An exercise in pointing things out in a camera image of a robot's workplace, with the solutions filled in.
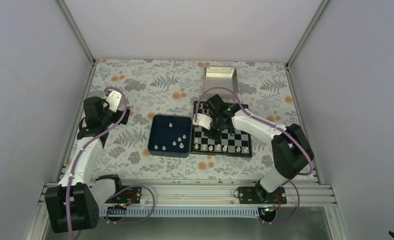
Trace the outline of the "dark blue piece tray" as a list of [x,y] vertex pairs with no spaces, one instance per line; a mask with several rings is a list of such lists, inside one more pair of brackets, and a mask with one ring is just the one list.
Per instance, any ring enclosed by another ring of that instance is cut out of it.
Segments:
[[176,115],[156,115],[147,148],[152,156],[186,158],[190,154],[192,120]]

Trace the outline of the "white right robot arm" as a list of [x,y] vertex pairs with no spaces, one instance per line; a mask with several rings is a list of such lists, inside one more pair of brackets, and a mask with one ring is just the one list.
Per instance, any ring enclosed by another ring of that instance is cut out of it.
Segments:
[[218,139],[223,130],[240,130],[270,143],[273,167],[255,184],[256,199],[267,204],[275,196],[275,190],[301,175],[305,167],[314,169],[314,153],[302,128],[293,123],[289,126],[262,119],[244,108],[240,101],[227,103],[213,95],[204,104],[208,114],[193,115],[193,125],[202,127],[206,136]]

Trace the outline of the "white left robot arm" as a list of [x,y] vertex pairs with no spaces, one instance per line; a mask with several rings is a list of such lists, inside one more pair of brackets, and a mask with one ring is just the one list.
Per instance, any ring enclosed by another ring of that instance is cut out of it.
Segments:
[[120,177],[103,175],[90,187],[92,170],[108,138],[110,125],[127,124],[129,109],[119,110],[122,96],[113,91],[106,99],[94,96],[83,101],[85,117],[77,134],[78,148],[57,186],[47,189],[44,199],[54,233],[80,231],[97,226],[99,210],[107,199],[116,203],[124,196]]

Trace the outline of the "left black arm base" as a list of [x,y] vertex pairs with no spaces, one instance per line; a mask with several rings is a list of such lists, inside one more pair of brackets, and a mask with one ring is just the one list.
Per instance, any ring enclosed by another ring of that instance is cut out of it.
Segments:
[[100,209],[100,216],[113,222],[125,219],[122,216],[128,207],[140,203],[141,190],[141,187],[133,187],[107,200]]

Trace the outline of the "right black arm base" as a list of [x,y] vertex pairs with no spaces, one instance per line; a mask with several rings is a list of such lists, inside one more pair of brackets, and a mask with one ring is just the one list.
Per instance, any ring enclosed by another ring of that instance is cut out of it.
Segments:
[[258,217],[261,221],[272,222],[277,210],[287,203],[285,189],[277,188],[274,192],[266,192],[261,187],[240,186],[232,193],[242,205],[263,205],[258,208]]

